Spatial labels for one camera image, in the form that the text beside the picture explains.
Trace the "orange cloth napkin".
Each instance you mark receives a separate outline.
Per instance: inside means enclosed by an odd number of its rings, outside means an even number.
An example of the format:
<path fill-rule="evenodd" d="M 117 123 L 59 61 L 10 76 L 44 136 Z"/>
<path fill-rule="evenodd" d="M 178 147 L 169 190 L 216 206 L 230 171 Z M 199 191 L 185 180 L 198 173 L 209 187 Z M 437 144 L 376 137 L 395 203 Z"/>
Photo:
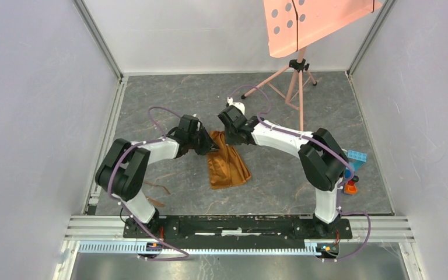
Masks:
<path fill-rule="evenodd" d="M 236 187 L 251 179 L 251 173 L 237 150 L 225 142 L 223 131 L 211 131 L 219 150 L 207 154 L 209 183 L 212 190 Z"/>

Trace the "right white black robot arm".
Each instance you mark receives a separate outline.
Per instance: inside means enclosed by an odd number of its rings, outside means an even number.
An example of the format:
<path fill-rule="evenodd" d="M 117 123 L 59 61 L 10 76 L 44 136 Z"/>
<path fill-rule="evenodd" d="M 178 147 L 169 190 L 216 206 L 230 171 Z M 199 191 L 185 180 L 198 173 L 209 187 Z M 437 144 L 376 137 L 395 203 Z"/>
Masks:
<path fill-rule="evenodd" d="M 234 105 L 227 106 L 218 117 L 225 127 L 227 144 L 266 146 L 298 158 L 307 181 L 316 189 L 315 234 L 328 238 L 337 231 L 337 223 L 341 219 L 338 189 L 349 180 L 345 172 L 351 167 L 346 154 L 328 130 L 295 131 L 259 116 L 247 118 Z"/>

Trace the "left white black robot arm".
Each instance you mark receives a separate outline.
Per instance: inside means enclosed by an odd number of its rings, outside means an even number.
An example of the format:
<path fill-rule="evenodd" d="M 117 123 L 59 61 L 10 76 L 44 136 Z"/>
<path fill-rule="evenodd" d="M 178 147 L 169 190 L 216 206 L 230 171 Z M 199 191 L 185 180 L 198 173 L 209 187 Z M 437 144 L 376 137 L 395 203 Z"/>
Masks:
<path fill-rule="evenodd" d="M 185 114 L 178 126 L 160 138 L 141 142 L 114 140 L 94 181 L 133 215 L 140 233 L 154 237 L 160 230 L 159 212 L 142 191 L 146 170 L 152 163 L 177 159 L 191 150 L 206 156 L 217 152 L 219 146 L 197 117 Z"/>

